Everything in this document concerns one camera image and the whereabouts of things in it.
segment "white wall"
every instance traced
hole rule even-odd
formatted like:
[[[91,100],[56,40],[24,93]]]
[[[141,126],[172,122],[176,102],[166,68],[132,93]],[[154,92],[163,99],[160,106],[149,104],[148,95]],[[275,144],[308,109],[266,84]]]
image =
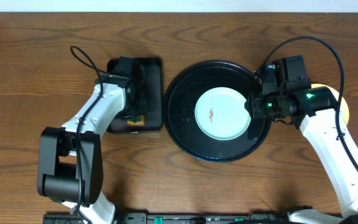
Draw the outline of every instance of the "white wall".
[[[358,0],[0,0],[0,12],[358,12]]]

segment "wooden table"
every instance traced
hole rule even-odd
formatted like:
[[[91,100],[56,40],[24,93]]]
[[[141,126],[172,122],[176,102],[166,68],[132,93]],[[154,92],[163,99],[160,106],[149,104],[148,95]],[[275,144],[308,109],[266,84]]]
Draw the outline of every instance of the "wooden table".
[[[40,223],[67,212],[35,187],[39,136],[89,98],[94,71],[71,56],[83,48],[105,68],[111,58],[159,56],[163,88],[186,67],[223,59],[257,68],[280,42],[314,35],[338,51],[346,71],[349,129],[358,144],[358,14],[0,13],[0,223]],[[331,53],[310,40],[273,58],[302,54],[314,82],[339,87]],[[308,141],[273,124],[264,143],[237,162],[199,161],[158,133],[103,137],[103,192],[121,209],[163,213],[248,213],[312,205],[339,213],[333,187]]]

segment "black cylindrical joint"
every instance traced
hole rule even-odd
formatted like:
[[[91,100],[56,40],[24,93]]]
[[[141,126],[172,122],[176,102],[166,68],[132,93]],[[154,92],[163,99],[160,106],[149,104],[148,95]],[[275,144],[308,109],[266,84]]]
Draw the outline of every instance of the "black cylindrical joint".
[[[45,194],[50,198],[76,202],[78,200],[79,182],[76,179],[47,176],[45,179]]]

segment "black round tray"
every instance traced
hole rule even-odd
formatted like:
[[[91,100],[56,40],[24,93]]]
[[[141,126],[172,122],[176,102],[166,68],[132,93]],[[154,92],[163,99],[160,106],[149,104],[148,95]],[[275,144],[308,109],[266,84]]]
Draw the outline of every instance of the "black round tray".
[[[247,97],[261,91],[252,73],[224,61],[203,62],[181,72],[169,85],[163,102],[165,127],[173,141],[190,155],[210,162],[231,162],[253,152],[266,138],[270,119],[252,119],[239,137],[220,141],[197,125],[194,109],[198,98],[216,87],[228,87]]]

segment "white plate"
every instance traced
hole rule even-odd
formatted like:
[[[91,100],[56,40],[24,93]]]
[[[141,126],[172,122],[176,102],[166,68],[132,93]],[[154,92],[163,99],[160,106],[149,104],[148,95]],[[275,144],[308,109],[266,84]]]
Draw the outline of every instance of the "white plate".
[[[226,87],[210,89],[197,101],[196,122],[211,138],[235,139],[247,130],[251,121],[244,107],[246,101],[236,90]]]

